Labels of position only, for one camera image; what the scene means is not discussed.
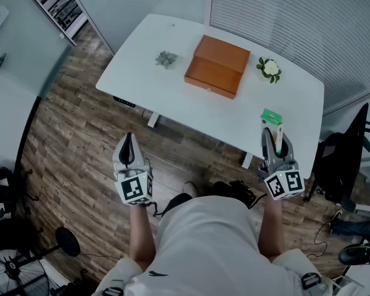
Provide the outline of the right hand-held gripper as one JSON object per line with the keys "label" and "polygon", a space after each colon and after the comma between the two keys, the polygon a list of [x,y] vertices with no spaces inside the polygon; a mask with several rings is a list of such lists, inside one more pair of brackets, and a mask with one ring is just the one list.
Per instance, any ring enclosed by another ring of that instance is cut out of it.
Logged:
{"label": "right hand-held gripper", "polygon": [[304,179],[298,169],[291,141],[282,133],[280,158],[269,128],[261,134],[262,154],[264,160],[258,168],[257,183],[267,187],[273,200],[288,199],[305,190]]}

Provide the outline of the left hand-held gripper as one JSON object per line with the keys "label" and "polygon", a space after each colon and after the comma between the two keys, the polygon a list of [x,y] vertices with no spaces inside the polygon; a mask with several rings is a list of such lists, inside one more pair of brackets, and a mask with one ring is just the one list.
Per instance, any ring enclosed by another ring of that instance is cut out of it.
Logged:
{"label": "left hand-held gripper", "polygon": [[125,205],[149,204],[152,198],[152,167],[144,160],[133,133],[126,133],[113,153],[114,185]]}

